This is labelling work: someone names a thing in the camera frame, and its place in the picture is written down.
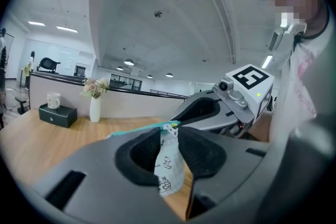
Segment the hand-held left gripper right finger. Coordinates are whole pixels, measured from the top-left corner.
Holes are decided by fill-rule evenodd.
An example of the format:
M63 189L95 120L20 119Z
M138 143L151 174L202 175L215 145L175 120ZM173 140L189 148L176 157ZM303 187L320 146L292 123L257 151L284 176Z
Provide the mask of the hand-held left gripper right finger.
M268 145L191 127L178 128L179 150L193 182L188 220L218 206L237 191L265 157Z

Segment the black metal balcony railing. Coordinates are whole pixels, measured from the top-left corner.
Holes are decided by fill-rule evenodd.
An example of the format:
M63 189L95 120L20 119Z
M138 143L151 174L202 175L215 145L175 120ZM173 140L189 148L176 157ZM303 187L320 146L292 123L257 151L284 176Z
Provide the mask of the black metal balcony railing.
M173 97L173 98L181 98L181 99L189 98L189 96L180 95L176 93L169 93L169 92L164 92L164 91L159 91L159 90L154 90L154 89L151 89L150 93L164 95L164 96Z

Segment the person's white printed shirt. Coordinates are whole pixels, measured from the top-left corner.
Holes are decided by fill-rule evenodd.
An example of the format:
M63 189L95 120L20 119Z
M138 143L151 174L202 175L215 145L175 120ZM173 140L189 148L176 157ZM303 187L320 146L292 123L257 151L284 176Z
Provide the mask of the person's white printed shirt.
M317 116L315 104L303 83L303 75L325 49L336 45L335 16L328 1L324 2L328 20L323 31L312 38L295 41L290 57L282 67L280 89L269 128L270 142Z

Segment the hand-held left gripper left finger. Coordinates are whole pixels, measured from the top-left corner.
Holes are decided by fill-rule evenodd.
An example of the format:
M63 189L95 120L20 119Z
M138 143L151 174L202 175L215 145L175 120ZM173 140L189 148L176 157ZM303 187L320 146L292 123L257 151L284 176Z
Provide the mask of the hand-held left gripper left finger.
M158 127L88 144L54 166L33 189L56 224L181 224L154 174Z

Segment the white mug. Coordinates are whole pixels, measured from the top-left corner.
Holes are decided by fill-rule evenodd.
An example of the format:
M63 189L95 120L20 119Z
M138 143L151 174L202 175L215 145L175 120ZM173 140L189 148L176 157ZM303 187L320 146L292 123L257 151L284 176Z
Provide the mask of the white mug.
M60 107L60 93L50 92L47 93L47 105L50 109L58 109Z

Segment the light blue cloth pouch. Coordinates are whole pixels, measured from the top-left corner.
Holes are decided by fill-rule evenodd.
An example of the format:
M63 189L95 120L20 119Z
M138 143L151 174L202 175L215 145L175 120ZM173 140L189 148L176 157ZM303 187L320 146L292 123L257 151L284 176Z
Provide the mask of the light blue cloth pouch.
M115 165L130 182L156 186L162 197L171 195L184 184L184 159L178 148L180 122L166 121L130 132L107 136L125 138L115 154Z

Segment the white vase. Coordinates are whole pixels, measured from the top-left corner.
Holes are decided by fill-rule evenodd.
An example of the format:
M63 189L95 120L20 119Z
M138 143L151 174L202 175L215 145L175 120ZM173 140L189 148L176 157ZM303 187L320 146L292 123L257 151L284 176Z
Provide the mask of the white vase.
M100 120L100 113L101 113L101 97L98 98L91 98L90 102L90 121L93 123L98 123Z

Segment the person's right forearm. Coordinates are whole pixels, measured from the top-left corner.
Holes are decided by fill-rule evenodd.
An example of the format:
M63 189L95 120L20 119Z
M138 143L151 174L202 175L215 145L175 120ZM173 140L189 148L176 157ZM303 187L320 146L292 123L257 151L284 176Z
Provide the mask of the person's right forearm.
M273 112L264 111L248 130L248 133L261 142L269 142L272 116Z

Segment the dark green tissue box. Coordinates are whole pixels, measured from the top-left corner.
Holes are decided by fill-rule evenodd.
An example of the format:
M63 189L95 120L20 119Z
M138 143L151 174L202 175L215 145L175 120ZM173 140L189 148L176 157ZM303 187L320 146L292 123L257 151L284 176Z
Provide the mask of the dark green tissue box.
M70 128L76 122L78 114L77 109L62 105L57 109L50 109L46 103L39 107L39 118L57 126Z

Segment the beige partition with black rail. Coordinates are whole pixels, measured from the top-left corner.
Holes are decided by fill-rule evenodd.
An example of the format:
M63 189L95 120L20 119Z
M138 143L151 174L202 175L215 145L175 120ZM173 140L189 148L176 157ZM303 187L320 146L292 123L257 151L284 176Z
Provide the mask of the beige partition with black rail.
M32 73L30 79L29 101L31 109L38 109L47 103L48 93L59 93L60 104L76 108L81 116L89 115L90 97L80 94L81 83L61 77ZM184 99L155 95L147 92L130 92L119 89L108 90L101 97L102 118L141 118L158 116L171 119Z

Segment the black framed glass wall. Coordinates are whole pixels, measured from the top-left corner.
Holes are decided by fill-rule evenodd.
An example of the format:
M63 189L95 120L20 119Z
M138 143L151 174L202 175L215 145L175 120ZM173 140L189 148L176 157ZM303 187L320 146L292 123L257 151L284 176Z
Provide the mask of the black framed glass wall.
M142 81L123 76L112 74L110 78L110 87L140 91L141 85Z

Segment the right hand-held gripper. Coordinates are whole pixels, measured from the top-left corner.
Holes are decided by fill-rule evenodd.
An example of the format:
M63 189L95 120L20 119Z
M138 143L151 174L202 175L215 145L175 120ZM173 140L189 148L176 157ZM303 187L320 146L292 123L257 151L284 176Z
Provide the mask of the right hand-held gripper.
M268 105L274 79L254 65L245 65L226 73L212 90L184 100L171 120L203 131L224 128L225 136L240 138ZM219 98L224 104L218 104Z

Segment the pink and cream flower bouquet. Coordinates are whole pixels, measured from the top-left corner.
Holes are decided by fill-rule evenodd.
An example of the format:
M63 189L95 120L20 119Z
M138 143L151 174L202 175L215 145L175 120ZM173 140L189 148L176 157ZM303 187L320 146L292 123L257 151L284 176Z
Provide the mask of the pink and cream flower bouquet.
M103 93L109 88L109 83L106 78L101 79L92 79L87 78L82 81L83 90L81 91L82 96L92 97L94 99L98 99L101 97Z

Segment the grey neck-mounted device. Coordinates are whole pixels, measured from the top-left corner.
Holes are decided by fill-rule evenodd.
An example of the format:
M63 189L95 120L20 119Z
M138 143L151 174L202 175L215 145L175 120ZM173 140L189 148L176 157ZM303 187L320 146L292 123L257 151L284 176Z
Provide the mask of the grey neck-mounted device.
M276 28L271 36L268 50L271 52L281 51L283 48L290 47L295 36L305 33L306 27L307 24L304 22L293 22L289 26Z

